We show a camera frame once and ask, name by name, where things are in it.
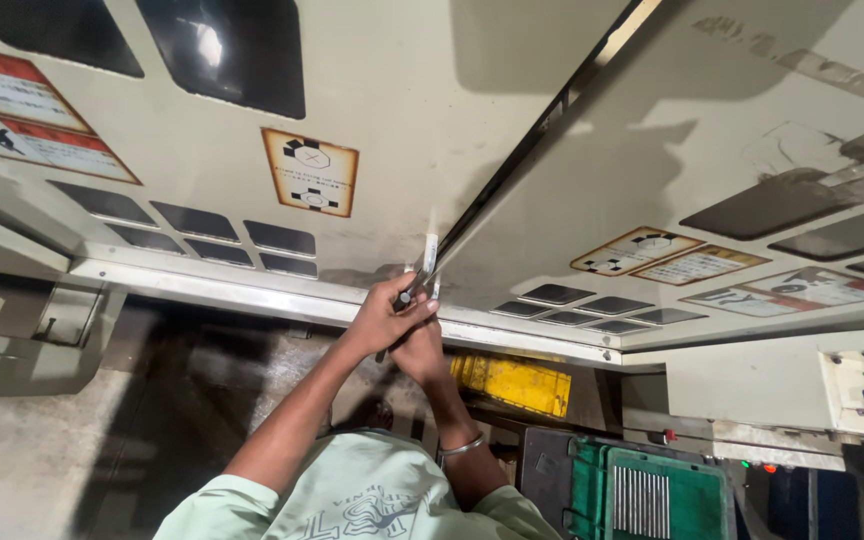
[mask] warning label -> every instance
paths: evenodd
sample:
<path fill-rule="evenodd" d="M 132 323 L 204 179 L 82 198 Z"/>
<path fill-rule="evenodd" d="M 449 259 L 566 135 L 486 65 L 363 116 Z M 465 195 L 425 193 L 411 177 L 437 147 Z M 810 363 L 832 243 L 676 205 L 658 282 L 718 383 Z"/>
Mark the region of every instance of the warning label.
<path fill-rule="evenodd" d="M 0 116 L 92 133 L 29 60 L 0 54 Z"/>
<path fill-rule="evenodd" d="M 827 307 L 864 302 L 863 278 L 816 266 L 763 277 L 741 287 Z"/>
<path fill-rule="evenodd" d="M 98 137 L 0 118 L 0 157 L 141 184 Z"/>
<path fill-rule="evenodd" d="M 359 151 L 262 128 L 278 202 L 321 214 L 353 214 Z"/>
<path fill-rule="evenodd" d="M 685 286 L 770 261 L 770 258 L 709 245 L 639 270 L 632 276 L 671 286 Z"/>
<path fill-rule="evenodd" d="M 621 276 L 704 243 L 652 227 L 639 227 L 576 258 L 569 265 L 600 276 Z"/>
<path fill-rule="evenodd" d="M 681 300 L 698 306 L 742 313 L 752 317 L 775 317 L 788 313 L 820 310 L 825 307 L 809 301 L 762 294 L 737 287 L 716 289 Z"/>

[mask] green tray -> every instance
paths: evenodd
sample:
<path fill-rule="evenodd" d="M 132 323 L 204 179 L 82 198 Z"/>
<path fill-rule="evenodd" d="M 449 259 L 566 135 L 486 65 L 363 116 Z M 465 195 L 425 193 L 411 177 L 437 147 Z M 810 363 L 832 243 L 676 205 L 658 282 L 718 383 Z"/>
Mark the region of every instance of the green tray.
<path fill-rule="evenodd" d="M 669 538 L 729 538 L 728 483 L 720 469 L 582 439 L 569 443 L 569 454 L 573 458 L 572 504 L 563 521 L 571 534 L 585 540 L 648 537 L 613 530 L 614 472 L 624 467 L 668 479 Z"/>

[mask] bracelet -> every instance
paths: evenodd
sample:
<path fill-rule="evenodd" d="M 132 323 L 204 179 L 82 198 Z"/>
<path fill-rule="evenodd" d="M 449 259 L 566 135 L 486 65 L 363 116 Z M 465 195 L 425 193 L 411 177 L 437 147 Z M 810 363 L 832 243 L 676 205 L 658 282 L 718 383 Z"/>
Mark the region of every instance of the bracelet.
<path fill-rule="evenodd" d="M 462 452 L 467 452 L 472 450 L 473 448 L 481 445 L 486 442 L 486 434 L 482 431 L 479 431 L 479 436 L 475 437 L 475 440 L 466 444 L 465 446 L 460 446 L 459 448 L 454 449 L 442 449 L 442 447 L 438 448 L 439 456 L 455 456 L 456 454 L 462 454 Z"/>

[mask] machine door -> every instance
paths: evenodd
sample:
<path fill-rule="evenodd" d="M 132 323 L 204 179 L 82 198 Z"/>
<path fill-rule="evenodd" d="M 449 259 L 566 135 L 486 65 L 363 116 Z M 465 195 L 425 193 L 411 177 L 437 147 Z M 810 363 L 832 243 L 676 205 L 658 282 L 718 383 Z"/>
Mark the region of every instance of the machine door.
<path fill-rule="evenodd" d="M 661 2 L 508 184 L 441 261 L 489 325 L 864 329 L 864 0 Z"/>

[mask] floor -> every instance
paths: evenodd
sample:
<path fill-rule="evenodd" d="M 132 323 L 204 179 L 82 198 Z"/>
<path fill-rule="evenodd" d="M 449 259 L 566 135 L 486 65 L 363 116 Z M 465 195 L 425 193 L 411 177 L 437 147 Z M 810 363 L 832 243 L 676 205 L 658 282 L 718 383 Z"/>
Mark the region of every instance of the floor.
<path fill-rule="evenodd" d="M 0 538 L 151 538 L 219 474 L 340 330 L 129 297 L 78 395 L 0 398 Z M 421 389 L 366 358 L 333 402 L 332 424 L 382 396 L 392 431 L 434 452 Z"/>

